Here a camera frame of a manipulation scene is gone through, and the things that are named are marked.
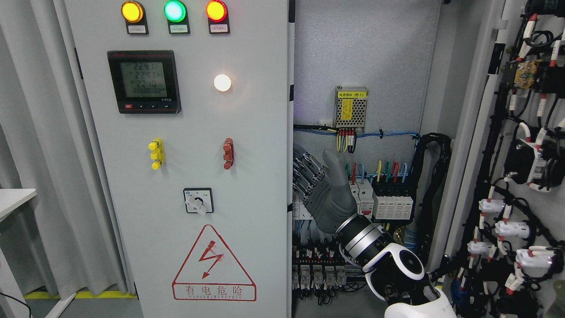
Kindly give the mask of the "grey robotic right hand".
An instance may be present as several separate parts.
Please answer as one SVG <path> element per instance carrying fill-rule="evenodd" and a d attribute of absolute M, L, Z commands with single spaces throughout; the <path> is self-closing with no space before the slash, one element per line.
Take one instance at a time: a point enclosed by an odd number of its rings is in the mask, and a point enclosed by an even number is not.
<path fill-rule="evenodd" d="M 317 227 L 334 234 L 349 217 L 357 214 L 355 199 L 348 185 L 345 163 L 339 153 L 323 151 L 321 164 L 299 144 L 293 145 L 293 190 Z"/>

